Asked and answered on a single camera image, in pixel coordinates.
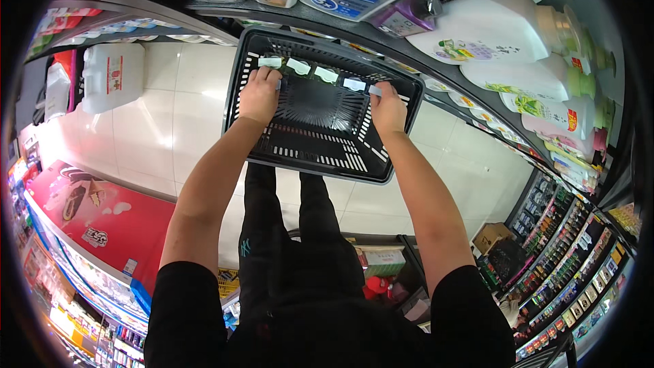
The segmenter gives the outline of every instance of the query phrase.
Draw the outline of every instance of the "yellow price label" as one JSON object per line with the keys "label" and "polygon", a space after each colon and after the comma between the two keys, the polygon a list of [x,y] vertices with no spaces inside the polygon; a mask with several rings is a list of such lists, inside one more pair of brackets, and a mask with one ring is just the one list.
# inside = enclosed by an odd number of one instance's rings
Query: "yellow price label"
{"label": "yellow price label", "polygon": [[470,52],[469,52],[468,50],[466,50],[466,49],[457,49],[457,51],[458,51],[459,53],[463,54],[463,55],[466,56],[466,57],[470,57],[471,59],[473,59],[473,58],[475,57],[472,53],[470,53]]}

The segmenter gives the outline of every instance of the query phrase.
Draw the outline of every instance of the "logo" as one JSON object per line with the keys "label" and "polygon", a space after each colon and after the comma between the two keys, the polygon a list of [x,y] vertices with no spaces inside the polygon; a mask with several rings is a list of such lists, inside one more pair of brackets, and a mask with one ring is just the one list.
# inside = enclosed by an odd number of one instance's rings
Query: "logo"
{"label": "logo", "polygon": [[86,229],[82,235],[82,240],[88,242],[88,244],[94,248],[97,248],[98,246],[105,247],[109,241],[107,238],[107,232],[102,232],[92,227]]}
{"label": "logo", "polygon": [[336,10],[338,7],[338,4],[334,2],[333,0],[310,0],[312,1],[315,5],[322,7],[325,10]]}
{"label": "logo", "polygon": [[568,110],[568,131],[577,129],[577,111]]}

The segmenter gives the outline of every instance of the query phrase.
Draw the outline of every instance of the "product package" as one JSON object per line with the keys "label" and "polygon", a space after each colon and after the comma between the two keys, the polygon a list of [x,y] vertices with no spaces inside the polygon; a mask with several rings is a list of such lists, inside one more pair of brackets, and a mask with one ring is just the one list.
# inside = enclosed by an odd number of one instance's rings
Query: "product package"
{"label": "product package", "polygon": [[367,264],[364,271],[366,278],[394,276],[406,263],[402,250],[364,251],[364,256]]}

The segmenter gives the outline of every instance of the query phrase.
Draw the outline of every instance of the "shopping basket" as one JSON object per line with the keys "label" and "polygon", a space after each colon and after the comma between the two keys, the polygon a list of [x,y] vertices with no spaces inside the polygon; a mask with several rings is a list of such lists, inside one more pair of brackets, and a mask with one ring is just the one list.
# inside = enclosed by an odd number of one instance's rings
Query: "shopping basket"
{"label": "shopping basket", "polygon": [[[424,92],[421,78],[321,38],[249,27],[237,48],[223,133],[239,116],[240,91],[250,70],[258,68],[260,57],[298,59],[312,68],[336,71],[339,78],[335,84],[327,84],[283,74],[279,107],[248,155],[249,162],[370,184],[390,181],[392,163],[372,125],[370,86],[383,80],[395,86],[407,105],[404,131],[408,134]],[[348,88],[346,84],[352,81],[345,79],[361,81],[364,89]]]}

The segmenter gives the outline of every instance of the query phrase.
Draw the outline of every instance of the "blue label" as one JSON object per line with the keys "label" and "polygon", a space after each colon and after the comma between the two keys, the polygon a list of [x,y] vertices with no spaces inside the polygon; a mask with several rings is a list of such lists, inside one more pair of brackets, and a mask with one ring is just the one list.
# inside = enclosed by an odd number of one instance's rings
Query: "blue label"
{"label": "blue label", "polygon": [[316,6],[321,7],[325,10],[336,10],[338,4],[333,0],[311,0]]}
{"label": "blue label", "polygon": [[311,0],[311,2],[321,9],[330,10],[331,12],[352,18],[359,16],[361,10],[365,9],[364,7],[348,0],[339,0],[338,3],[333,0]]}

